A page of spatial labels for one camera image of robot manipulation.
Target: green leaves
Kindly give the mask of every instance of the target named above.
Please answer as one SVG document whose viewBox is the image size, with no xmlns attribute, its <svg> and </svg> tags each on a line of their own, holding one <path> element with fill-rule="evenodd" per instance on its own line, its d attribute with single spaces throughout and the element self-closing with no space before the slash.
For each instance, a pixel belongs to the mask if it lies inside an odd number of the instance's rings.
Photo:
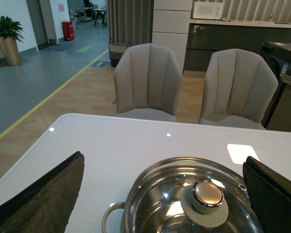
<svg viewBox="0 0 291 233">
<path fill-rule="evenodd" d="M 11 18 L 6 16 L 0 17 L 0 36 L 4 39 L 12 37 L 15 40 L 23 39 L 24 37 L 20 34 L 23 31 L 21 24 L 18 21 L 13 21 Z"/>
</svg>

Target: microwave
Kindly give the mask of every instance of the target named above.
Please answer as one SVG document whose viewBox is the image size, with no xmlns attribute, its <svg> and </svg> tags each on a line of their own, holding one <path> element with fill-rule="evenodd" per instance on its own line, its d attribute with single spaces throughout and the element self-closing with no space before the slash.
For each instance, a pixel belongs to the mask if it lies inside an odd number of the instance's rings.
<svg viewBox="0 0 291 233">
<path fill-rule="evenodd" d="M 192 6 L 192 18 L 221 19 L 223 2 L 194 1 Z"/>
</svg>

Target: countertop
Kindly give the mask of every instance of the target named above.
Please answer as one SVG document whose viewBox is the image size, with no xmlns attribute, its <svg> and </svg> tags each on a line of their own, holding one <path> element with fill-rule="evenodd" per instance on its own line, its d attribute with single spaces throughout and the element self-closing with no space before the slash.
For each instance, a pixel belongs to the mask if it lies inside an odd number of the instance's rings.
<svg viewBox="0 0 291 233">
<path fill-rule="evenodd" d="M 203 25 L 223 25 L 223 26 L 243 26 L 243 27 L 264 27 L 264 28 L 290 28 L 291 23 L 280 22 L 263 22 L 263 21 L 249 21 L 249 20 L 205 20 L 205 19 L 190 19 L 190 24 Z"/>
</svg>

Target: gray floor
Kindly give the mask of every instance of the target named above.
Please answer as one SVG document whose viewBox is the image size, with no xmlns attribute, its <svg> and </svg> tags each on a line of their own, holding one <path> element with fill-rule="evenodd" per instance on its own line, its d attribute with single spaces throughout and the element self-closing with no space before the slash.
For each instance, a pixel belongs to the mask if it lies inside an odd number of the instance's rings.
<svg viewBox="0 0 291 233">
<path fill-rule="evenodd" d="M 65 51 L 27 50 L 20 66 L 0 62 L 0 134 L 108 49 L 108 30 L 92 22 L 75 28 Z M 76 52 L 84 46 L 88 52 Z M 108 61 L 109 53 L 100 61 Z"/>
</svg>

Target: glass lid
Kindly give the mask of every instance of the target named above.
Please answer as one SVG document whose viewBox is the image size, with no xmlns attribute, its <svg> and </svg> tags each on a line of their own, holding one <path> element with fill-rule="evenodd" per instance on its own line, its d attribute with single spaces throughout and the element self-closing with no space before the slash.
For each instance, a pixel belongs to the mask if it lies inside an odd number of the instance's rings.
<svg viewBox="0 0 291 233">
<path fill-rule="evenodd" d="M 124 210 L 127 233 L 259 233 L 243 179 L 210 160 L 174 157 L 144 170 Z"/>
</svg>

